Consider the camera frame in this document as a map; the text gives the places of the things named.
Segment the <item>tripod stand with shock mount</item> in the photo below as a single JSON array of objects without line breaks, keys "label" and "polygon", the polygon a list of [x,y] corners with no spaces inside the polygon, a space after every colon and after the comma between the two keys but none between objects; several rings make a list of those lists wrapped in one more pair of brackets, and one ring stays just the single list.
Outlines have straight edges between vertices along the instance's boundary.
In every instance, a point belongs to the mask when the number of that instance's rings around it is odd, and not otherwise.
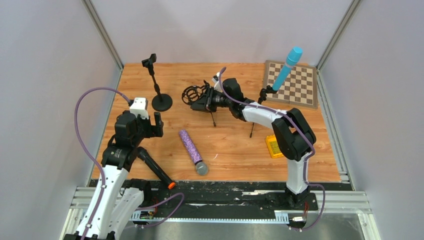
[{"label": "tripod stand with shock mount", "polygon": [[[188,86],[181,94],[181,100],[186,104],[191,106],[193,102],[197,101],[201,96],[208,90],[209,88],[212,88],[209,83],[207,83],[205,80],[203,81],[203,86],[198,85],[191,85]],[[213,116],[213,112],[208,112],[211,114],[213,126],[216,127],[216,122]]]}]

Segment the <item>black tripod clip stand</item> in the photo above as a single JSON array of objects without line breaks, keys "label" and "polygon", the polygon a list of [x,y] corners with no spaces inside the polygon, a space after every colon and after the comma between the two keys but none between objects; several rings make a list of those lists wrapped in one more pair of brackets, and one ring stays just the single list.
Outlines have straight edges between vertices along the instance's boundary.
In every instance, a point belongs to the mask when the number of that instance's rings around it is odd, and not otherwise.
[{"label": "black tripod clip stand", "polygon": [[262,88],[259,93],[259,98],[257,103],[262,104],[263,101],[267,100],[267,94],[276,94],[278,90],[274,90],[272,86],[267,85],[265,88]]}]

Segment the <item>purple glitter microphone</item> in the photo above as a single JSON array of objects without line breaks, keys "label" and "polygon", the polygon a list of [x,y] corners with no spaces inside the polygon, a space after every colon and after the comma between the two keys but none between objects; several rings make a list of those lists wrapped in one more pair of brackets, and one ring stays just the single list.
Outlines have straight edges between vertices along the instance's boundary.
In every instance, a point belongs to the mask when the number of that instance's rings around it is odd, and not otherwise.
[{"label": "purple glitter microphone", "polygon": [[179,131],[180,139],[182,140],[184,147],[186,148],[194,166],[196,172],[200,176],[205,176],[209,172],[208,166],[204,163],[203,158],[201,157],[198,149],[196,148],[193,140],[189,136],[189,133],[182,129]]}]

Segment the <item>blue toy microphone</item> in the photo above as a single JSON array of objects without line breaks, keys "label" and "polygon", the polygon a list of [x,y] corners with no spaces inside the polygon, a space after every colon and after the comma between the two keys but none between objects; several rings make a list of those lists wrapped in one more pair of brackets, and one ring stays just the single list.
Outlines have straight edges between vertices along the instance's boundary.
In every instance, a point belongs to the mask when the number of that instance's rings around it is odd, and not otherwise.
[{"label": "blue toy microphone", "polygon": [[283,67],[280,70],[275,82],[272,85],[274,91],[278,91],[284,84],[286,78],[291,73],[292,68],[300,61],[303,54],[303,49],[298,46],[294,46],[288,53]]}]

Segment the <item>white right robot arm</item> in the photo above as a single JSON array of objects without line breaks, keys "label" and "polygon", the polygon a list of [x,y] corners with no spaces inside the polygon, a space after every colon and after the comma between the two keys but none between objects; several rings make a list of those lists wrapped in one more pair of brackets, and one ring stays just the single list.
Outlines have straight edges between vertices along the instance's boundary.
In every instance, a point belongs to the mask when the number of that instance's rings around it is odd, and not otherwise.
[{"label": "white right robot arm", "polygon": [[181,99],[194,111],[212,114],[218,107],[228,108],[236,119],[272,129],[277,146],[287,159],[287,202],[295,205],[305,201],[310,192],[306,182],[308,159],[315,152],[313,145],[317,139],[299,109],[277,110],[244,97],[235,78],[217,81],[215,86],[208,82],[189,86]]}]

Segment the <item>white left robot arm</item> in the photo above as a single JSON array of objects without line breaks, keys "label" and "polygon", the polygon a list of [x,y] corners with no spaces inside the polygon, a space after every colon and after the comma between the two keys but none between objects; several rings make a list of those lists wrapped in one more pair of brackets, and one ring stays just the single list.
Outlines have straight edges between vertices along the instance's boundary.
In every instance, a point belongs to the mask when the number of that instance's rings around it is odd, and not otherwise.
[{"label": "white left robot arm", "polygon": [[159,112],[154,113],[155,125],[143,110],[125,110],[116,118],[114,135],[102,154],[99,181],[89,207],[75,233],[67,233],[66,240],[118,240],[131,215],[145,200],[150,184],[134,179],[132,186],[124,190],[123,199],[117,197],[126,180],[138,148],[144,138],[162,137],[163,121]]}]

